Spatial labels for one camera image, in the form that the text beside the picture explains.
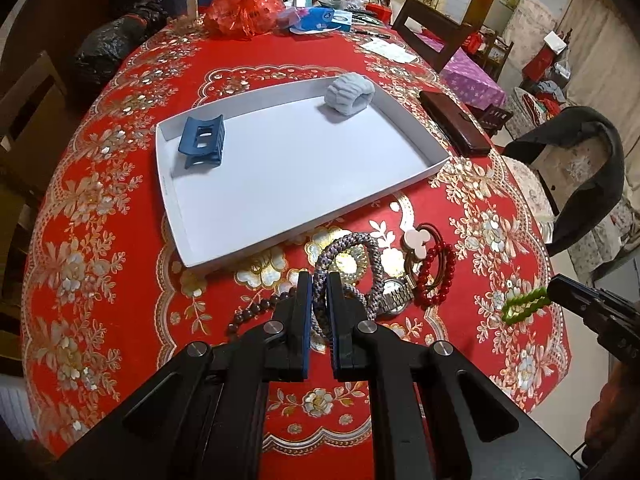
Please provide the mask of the person's right hand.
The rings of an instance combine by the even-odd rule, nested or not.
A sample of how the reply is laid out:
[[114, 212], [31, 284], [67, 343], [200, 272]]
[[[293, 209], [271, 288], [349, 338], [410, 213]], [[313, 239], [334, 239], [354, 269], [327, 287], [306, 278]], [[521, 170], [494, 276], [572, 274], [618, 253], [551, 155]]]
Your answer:
[[639, 407], [639, 370], [616, 362], [593, 405], [585, 431], [582, 461], [592, 466], [623, 432]]

